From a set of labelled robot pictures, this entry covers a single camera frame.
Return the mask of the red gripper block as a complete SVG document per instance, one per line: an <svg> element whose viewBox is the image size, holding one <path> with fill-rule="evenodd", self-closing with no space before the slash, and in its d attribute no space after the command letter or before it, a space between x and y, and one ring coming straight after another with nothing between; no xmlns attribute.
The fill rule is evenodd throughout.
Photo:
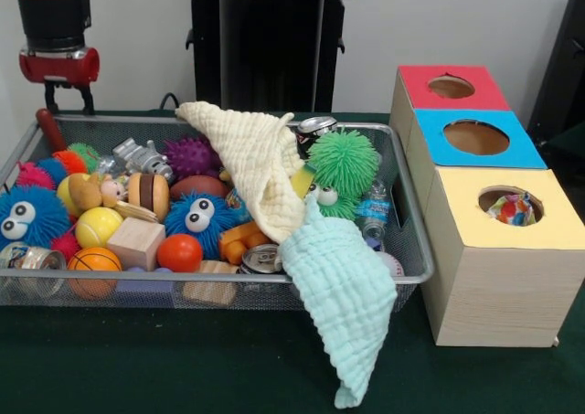
<svg viewBox="0 0 585 414"><path fill-rule="evenodd" d="M19 67L24 77L33 83L44 83L45 103L50 112L58 112L55 101L56 84L68 83L79 86L83 99L82 112L94 115L94 101L90 84L95 82L100 71L100 56L96 48L80 48L73 51L35 51L27 46L21 48Z"/></svg>

